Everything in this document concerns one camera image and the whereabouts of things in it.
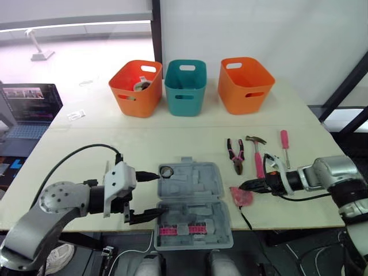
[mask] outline teal bin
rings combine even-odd
[[[196,116],[201,112],[207,83],[206,64],[178,59],[169,63],[165,88],[168,109],[174,116]]]

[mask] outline laptop screen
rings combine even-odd
[[[2,84],[0,88],[18,123],[51,122],[63,106],[55,85]]]

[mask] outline laptop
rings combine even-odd
[[[8,122],[15,122],[3,135],[0,156],[28,157],[63,106],[58,90],[53,84],[1,84],[0,93],[13,117]]]

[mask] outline gray tool case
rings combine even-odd
[[[171,168],[169,178],[163,168]],[[155,248],[164,250],[199,250],[231,248],[233,237],[228,208],[219,200],[223,183],[214,163],[196,163],[182,158],[182,163],[159,167],[158,195],[166,208],[157,219]]]

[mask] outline plastic bin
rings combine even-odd
[[[142,91],[133,91],[145,77],[151,84]],[[162,96],[162,65],[159,62],[132,60],[114,76],[109,86],[121,111],[129,116],[146,118],[153,114]]]
[[[221,61],[218,94],[231,114],[257,112],[275,79],[255,59],[234,57]]]
[[[190,117],[201,112],[206,76],[206,64],[200,60],[170,62],[165,88],[168,109],[172,115]]]

